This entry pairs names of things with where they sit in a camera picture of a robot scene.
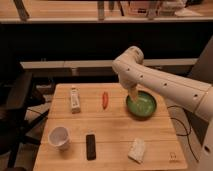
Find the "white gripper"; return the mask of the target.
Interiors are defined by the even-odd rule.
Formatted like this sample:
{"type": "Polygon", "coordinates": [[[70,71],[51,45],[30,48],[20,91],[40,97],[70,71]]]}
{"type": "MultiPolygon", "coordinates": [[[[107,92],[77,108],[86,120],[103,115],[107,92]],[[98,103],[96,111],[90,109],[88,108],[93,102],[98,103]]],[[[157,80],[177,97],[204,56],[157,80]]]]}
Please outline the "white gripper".
{"type": "Polygon", "coordinates": [[[138,99],[138,90],[136,88],[137,82],[134,79],[127,78],[124,76],[119,75],[119,83],[121,86],[128,90],[128,94],[132,101],[136,101],[138,99]]]}

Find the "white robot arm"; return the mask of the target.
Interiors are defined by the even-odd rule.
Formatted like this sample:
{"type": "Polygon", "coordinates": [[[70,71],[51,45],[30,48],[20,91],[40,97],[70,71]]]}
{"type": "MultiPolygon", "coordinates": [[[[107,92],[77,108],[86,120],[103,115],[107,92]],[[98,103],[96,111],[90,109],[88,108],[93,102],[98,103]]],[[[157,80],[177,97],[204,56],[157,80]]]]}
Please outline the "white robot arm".
{"type": "Polygon", "coordinates": [[[143,65],[144,54],[131,46],[119,55],[112,68],[133,101],[138,84],[165,96],[209,123],[196,171],[213,171],[213,85],[151,69],[143,65]]]}

